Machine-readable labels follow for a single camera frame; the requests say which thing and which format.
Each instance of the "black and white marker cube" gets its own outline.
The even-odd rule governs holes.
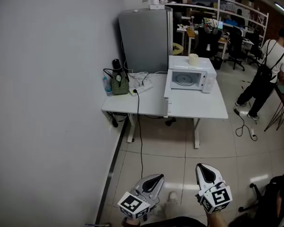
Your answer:
[[[223,210],[232,201],[231,188],[226,186],[203,194],[200,203],[208,213]]]
[[[123,195],[121,200],[118,202],[118,206],[121,212],[132,219],[140,218],[150,211],[150,204],[142,201],[129,192],[126,192]]]

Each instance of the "person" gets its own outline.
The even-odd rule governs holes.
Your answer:
[[[165,208],[165,216],[167,217],[167,220],[145,224],[143,227],[206,227],[196,219],[183,216],[177,217],[177,215],[180,215],[179,210],[177,193],[170,192]],[[227,227],[227,224],[220,212],[212,214],[206,213],[206,216],[210,227]],[[140,218],[131,219],[125,217],[123,219],[122,226],[138,227],[140,226]]]
[[[242,10],[238,9],[237,14],[242,16]],[[238,27],[244,27],[245,28],[245,19],[243,19],[242,17],[234,16],[234,21],[237,22]]]
[[[274,90],[275,83],[277,81],[277,75],[279,74],[280,82],[283,82],[284,78],[284,28],[279,31],[279,39],[267,40],[262,47],[262,53],[265,55],[262,64],[271,69],[272,78],[269,81],[263,81],[259,78],[258,73],[254,77],[250,86],[239,96],[236,101],[236,106],[246,106],[247,101],[252,97],[256,100],[247,114],[249,118],[253,120],[259,120],[258,111],[262,108],[270,94]]]

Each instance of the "red brick wall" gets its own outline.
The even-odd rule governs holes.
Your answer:
[[[254,9],[257,9],[259,6],[261,12],[269,13],[267,31],[264,40],[277,39],[279,29],[282,27],[284,28],[284,16],[260,0],[254,0],[254,3]]]

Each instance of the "gray refrigerator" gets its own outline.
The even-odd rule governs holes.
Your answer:
[[[167,71],[172,55],[172,8],[124,11],[119,24],[127,67],[134,73]]]

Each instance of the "tiled floor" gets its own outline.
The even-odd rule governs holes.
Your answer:
[[[280,103],[275,92],[260,110],[260,120],[256,124],[246,116],[243,117],[246,125],[255,130],[258,140],[252,141],[246,128],[241,137],[235,134],[235,130],[242,126],[242,120],[233,112],[234,102],[256,73],[256,69],[249,65],[245,68],[244,72],[240,68],[233,70],[231,65],[224,63],[217,71],[217,81],[229,118],[200,121],[200,149],[194,149],[191,120],[177,119],[167,127],[164,123],[166,119],[152,120],[141,116],[143,176],[164,174],[160,205],[166,202],[170,191],[176,191],[182,215],[196,218],[204,224],[207,223],[205,212],[195,197],[198,192],[195,178],[197,163],[218,168],[231,187],[233,201],[223,211],[227,222],[238,216],[239,206],[247,206],[255,199],[255,193],[249,188],[250,183],[256,183],[263,190],[273,176],[284,173],[284,123],[278,131],[274,124],[264,132]],[[121,226],[124,215],[117,208],[117,202],[140,178],[141,142],[138,129],[133,143],[127,144],[128,130],[125,134],[108,190],[102,223]],[[150,215],[148,221],[157,220],[160,218]]]

